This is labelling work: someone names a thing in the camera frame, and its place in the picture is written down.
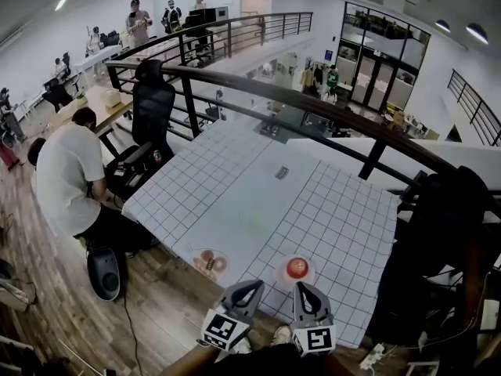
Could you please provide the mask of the red apple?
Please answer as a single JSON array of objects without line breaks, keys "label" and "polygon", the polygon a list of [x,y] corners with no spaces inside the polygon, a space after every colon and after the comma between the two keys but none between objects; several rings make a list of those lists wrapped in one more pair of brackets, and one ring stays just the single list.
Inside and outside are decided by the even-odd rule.
[{"label": "red apple", "polygon": [[286,275],[295,280],[302,279],[306,277],[309,271],[308,262],[301,257],[291,258],[285,267]]}]

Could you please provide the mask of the red suitcase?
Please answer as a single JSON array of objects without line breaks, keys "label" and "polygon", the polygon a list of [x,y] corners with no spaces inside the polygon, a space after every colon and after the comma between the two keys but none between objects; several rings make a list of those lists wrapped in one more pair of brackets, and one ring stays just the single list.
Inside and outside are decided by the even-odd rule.
[{"label": "red suitcase", "polygon": [[0,142],[0,158],[9,171],[20,161],[15,153],[11,149],[9,149],[3,142]]}]

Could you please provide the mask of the white grid tablecloth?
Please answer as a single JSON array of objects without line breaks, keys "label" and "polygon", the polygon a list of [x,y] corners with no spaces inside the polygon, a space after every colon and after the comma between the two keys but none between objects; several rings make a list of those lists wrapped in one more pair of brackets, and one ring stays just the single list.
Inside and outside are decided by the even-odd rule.
[{"label": "white grid tablecloth", "polygon": [[[275,174],[284,166],[284,179]],[[124,204],[125,216],[191,265],[195,249],[229,260],[228,287],[261,279],[260,308],[293,319],[290,292],[276,286],[285,256],[315,267],[329,299],[337,341],[360,345],[391,253],[397,197],[333,164],[251,130],[217,122],[203,131]]]}]

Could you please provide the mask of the black mesh office chair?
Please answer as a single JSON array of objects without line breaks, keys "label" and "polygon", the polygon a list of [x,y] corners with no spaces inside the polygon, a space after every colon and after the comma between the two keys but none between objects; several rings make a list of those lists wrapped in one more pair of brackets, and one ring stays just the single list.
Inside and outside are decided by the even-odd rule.
[{"label": "black mesh office chair", "polygon": [[[132,90],[134,144],[105,167],[108,190],[123,201],[174,157],[167,132],[175,102],[175,88],[164,80],[161,68],[159,60],[143,61],[136,68],[136,83]],[[155,150],[161,153],[161,165],[153,159]]]}]

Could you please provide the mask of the person's right white shoe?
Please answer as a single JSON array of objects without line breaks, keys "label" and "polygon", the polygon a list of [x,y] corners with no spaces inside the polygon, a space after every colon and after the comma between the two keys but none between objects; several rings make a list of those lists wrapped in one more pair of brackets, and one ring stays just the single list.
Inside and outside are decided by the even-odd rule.
[{"label": "person's right white shoe", "polygon": [[290,344],[291,339],[292,334],[290,328],[288,326],[281,326],[275,331],[270,346]]}]

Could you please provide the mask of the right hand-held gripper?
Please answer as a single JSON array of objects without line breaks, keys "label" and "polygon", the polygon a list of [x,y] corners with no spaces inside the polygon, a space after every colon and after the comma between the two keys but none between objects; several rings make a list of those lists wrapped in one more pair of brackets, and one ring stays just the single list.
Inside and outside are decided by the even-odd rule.
[{"label": "right hand-held gripper", "polygon": [[292,341],[300,357],[332,353],[336,348],[336,325],[328,297],[315,286],[298,281],[294,286]]}]

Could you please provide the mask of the clothes rack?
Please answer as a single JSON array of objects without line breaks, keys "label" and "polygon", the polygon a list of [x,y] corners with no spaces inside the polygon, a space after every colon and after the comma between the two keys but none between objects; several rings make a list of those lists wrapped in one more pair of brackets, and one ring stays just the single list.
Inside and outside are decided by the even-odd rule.
[{"label": "clothes rack", "polygon": [[328,65],[320,62],[314,62],[306,68],[301,76],[301,91],[312,96],[319,96],[323,90],[324,76],[328,69]]}]

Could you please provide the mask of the person's black shorts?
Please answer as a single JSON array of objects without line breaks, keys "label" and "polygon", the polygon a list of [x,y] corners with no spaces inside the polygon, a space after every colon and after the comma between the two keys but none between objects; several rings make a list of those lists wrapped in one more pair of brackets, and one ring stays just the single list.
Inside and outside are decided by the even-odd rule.
[{"label": "person's black shorts", "polygon": [[294,344],[232,354],[207,370],[207,376],[310,376],[321,369],[318,359],[301,358]]}]

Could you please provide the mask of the person's right forearm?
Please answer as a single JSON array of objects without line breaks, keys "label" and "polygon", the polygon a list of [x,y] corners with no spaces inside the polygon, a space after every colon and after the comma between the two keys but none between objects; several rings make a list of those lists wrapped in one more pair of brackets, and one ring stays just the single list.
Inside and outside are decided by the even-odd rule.
[{"label": "person's right forearm", "polygon": [[334,354],[315,356],[314,359],[319,376],[353,376]]}]

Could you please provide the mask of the beige fabric bag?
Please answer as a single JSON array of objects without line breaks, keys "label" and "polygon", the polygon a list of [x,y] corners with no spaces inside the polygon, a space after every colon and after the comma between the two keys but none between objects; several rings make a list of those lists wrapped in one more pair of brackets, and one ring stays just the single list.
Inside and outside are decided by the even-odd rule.
[{"label": "beige fabric bag", "polygon": [[24,313],[30,305],[27,294],[12,285],[8,280],[0,278],[0,303]]}]

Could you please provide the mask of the black framed glass doors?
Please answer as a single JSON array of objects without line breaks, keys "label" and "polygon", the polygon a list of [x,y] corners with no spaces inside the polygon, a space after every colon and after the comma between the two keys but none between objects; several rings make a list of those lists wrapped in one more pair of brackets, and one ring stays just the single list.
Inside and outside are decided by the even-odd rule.
[{"label": "black framed glass doors", "polygon": [[379,114],[404,110],[430,39],[410,23],[346,2],[336,65],[351,101]]}]

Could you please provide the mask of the white power strip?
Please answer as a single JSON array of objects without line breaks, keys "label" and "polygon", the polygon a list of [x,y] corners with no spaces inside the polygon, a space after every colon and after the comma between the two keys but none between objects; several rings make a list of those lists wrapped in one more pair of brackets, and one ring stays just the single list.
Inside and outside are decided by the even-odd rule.
[{"label": "white power strip", "polygon": [[373,371],[373,366],[383,358],[385,347],[378,343],[366,355],[366,357],[359,364],[359,368],[364,371]]}]

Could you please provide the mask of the black balcony railing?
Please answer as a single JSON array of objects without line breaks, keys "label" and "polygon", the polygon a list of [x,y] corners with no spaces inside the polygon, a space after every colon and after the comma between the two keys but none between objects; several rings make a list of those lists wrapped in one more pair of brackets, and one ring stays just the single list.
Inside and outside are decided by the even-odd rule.
[{"label": "black balcony railing", "polygon": [[213,63],[256,45],[309,32],[312,12],[269,13],[189,27],[147,42],[116,57],[123,63],[159,60],[186,65]]}]

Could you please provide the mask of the long white table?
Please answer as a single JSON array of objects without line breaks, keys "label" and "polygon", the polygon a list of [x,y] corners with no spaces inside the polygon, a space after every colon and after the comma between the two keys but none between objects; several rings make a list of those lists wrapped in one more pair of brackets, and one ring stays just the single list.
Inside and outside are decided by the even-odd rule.
[{"label": "long white table", "polygon": [[99,66],[104,60],[116,56],[121,52],[120,45],[110,45],[100,49],[96,54],[89,55],[84,58],[80,63],[76,63],[74,68],[78,74],[83,74],[87,69],[96,67],[96,73],[99,74]]}]

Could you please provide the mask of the black curved railing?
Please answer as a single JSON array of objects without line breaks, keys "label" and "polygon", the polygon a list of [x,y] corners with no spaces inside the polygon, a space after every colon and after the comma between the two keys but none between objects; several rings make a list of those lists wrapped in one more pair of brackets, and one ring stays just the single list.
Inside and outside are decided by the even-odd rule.
[{"label": "black curved railing", "polygon": [[[319,115],[329,120],[340,122],[344,125],[347,125],[349,128],[362,133],[364,136],[368,136],[374,139],[378,148],[383,150],[386,147],[390,147],[398,151],[400,154],[407,156],[408,158],[420,163],[424,167],[438,174],[451,173],[454,172],[456,168],[453,164],[450,164],[428,149],[418,145],[417,143],[414,143],[409,139],[398,136],[393,131],[377,125],[374,122],[367,120],[357,114],[350,114],[347,110],[334,108],[328,103],[324,103],[319,99],[306,96],[300,92],[266,84],[260,81],[242,78],[236,75],[225,74],[212,70],[200,70],[192,67],[170,66],[162,64],[160,66],[160,72],[162,74],[173,75],[177,78],[180,78],[183,82],[183,90],[180,92],[180,94],[187,97],[189,101],[193,101],[193,99],[209,101],[209,99],[198,96],[188,90],[188,88],[191,86],[191,81],[200,81],[211,85],[218,85],[225,88],[235,89],[241,92],[246,92],[256,96],[275,100],[288,106],[311,112],[315,115]],[[401,172],[381,163],[381,154],[370,154],[368,156],[365,156],[351,148],[342,146],[339,143],[330,142],[326,138],[320,138],[318,136],[314,136],[313,134],[302,131],[298,127],[287,124],[284,121],[263,116],[255,111],[244,109],[231,103],[222,103],[221,105],[240,114],[244,114],[249,117],[267,122],[271,125],[278,125],[292,132],[296,132],[297,134],[305,136],[317,143],[328,146],[330,149],[339,151],[349,157],[356,159],[357,161],[362,162],[367,167],[367,170],[361,173],[361,177],[363,179],[369,177],[371,172],[374,169],[377,169],[389,175],[390,177],[405,183],[408,186],[419,186],[407,175],[404,175]]]}]

